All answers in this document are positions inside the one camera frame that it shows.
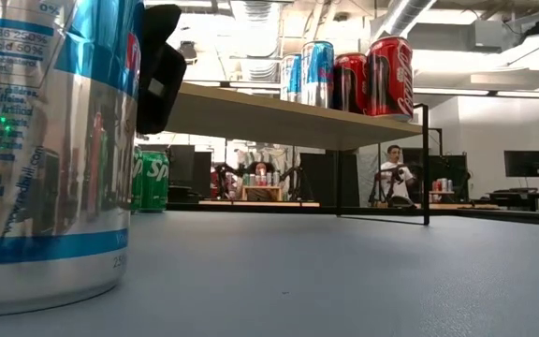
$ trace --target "coca-cola can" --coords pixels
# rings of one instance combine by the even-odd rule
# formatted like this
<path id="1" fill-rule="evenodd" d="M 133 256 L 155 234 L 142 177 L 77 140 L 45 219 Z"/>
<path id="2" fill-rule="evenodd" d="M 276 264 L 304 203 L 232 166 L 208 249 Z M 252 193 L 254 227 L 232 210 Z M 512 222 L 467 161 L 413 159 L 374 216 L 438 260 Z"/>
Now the coca-cola can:
<path id="1" fill-rule="evenodd" d="M 334 109 L 367 114 L 367 56 L 351 52 L 336 58 Z"/>
<path id="2" fill-rule="evenodd" d="M 413 119 L 413 51 L 402 37 L 375 41 L 368 55 L 370 116 Z"/>

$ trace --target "white wall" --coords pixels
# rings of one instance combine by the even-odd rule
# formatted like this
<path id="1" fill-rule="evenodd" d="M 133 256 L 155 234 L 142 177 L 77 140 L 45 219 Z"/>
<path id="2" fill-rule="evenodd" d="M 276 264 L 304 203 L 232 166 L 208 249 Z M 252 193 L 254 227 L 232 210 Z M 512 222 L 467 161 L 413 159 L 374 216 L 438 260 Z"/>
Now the white wall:
<path id="1" fill-rule="evenodd" d="M 459 97 L 430 117 L 430 125 L 443 129 L 445 153 L 467 153 L 471 198 L 526 186 L 523 178 L 505 176 L 504 151 L 539 151 L 538 99 Z M 539 178 L 528 178 L 527 185 L 539 189 Z"/>

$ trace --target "blue and silver can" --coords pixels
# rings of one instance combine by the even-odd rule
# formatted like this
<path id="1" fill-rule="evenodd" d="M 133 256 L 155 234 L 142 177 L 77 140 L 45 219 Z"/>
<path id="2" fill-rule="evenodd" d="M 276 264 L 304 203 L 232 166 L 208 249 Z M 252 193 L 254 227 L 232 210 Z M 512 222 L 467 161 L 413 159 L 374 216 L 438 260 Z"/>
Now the blue and silver can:
<path id="1" fill-rule="evenodd" d="M 332 108 L 334 46 L 326 41 L 308 42 L 302 51 L 301 103 Z"/>
<path id="2" fill-rule="evenodd" d="M 0 314 L 124 274 L 144 9 L 0 1 Z"/>
<path id="3" fill-rule="evenodd" d="M 286 55 L 280 64 L 280 99 L 300 103 L 300 53 Z"/>

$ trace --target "white shirt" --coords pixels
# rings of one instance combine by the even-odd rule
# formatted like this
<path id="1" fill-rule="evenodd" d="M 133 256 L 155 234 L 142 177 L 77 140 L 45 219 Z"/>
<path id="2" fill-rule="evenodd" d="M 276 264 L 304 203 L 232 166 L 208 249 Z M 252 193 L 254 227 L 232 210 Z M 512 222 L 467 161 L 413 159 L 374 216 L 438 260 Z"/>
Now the white shirt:
<path id="1" fill-rule="evenodd" d="M 381 169 L 393 169 L 398 165 L 400 165 L 400 164 L 394 164 L 394 163 L 391 163 L 391 162 L 385 162 L 384 164 L 382 164 Z M 402 170 L 401 178 L 403 178 L 403 182 L 398 183 L 395 180 L 394 188 L 392 189 L 392 191 L 393 191 L 392 195 L 393 196 L 399 196 L 399 197 L 408 198 L 409 197 L 409 192 L 407 191 L 407 183 L 406 182 L 413 179 L 413 174 L 411 174 L 411 171 L 408 168 L 401 168 L 401 170 Z M 390 190 L 390 182 L 392 181 L 392 173 L 391 172 L 383 172 L 383 174 L 385 176 L 387 176 L 387 178 L 386 177 L 382 178 L 382 191 L 384 192 L 384 195 L 387 196 L 388 191 Z"/>

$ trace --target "gray table surface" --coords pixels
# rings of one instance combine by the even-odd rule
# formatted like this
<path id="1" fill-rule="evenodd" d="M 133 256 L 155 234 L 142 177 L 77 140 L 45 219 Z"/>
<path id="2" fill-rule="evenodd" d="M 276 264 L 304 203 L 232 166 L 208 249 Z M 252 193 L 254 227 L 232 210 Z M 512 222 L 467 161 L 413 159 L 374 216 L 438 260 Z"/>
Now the gray table surface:
<path id="1" fill-rule="evenodd" d="M 139 214 L 109 293 L 0 336 L 539 337 L 539 226 Z"/>

